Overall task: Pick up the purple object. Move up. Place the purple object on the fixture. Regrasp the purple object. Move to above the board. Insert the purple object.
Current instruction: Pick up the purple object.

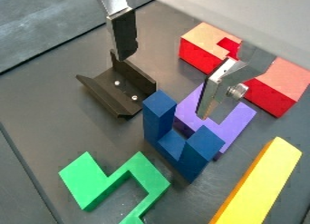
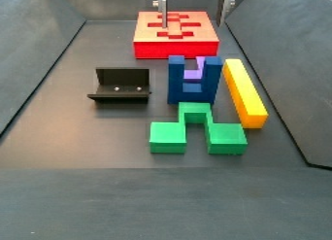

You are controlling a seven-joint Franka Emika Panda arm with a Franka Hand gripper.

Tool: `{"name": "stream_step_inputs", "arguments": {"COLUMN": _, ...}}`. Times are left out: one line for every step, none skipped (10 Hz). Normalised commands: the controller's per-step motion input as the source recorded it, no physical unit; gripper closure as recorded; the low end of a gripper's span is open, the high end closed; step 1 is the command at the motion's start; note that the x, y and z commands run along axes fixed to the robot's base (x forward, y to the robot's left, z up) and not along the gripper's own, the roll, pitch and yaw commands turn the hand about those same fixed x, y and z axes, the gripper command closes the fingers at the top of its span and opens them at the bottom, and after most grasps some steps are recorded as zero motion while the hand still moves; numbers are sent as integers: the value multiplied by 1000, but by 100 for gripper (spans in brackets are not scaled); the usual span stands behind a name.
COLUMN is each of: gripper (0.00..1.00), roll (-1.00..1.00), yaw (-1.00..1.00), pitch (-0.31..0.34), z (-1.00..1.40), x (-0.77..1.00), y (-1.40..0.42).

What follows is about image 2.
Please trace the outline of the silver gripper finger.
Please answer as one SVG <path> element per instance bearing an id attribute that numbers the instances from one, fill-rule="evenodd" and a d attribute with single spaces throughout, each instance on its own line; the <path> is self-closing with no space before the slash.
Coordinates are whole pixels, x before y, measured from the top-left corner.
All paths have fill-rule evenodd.
<path id="1" fill-rule="evenodd" d="M 235 6 L 235 0 L 219 0 L 219 23 L 224 23 L 224 19 L 227 13 L 230 12 L 231 8 Z"/>
<path id="2" fill-rule="evenodd" d="M 163 28 L 167 28 L 167 0 L 155 0 L 154 6 L 159 8 L 159 12 L 163 14 Z"/>

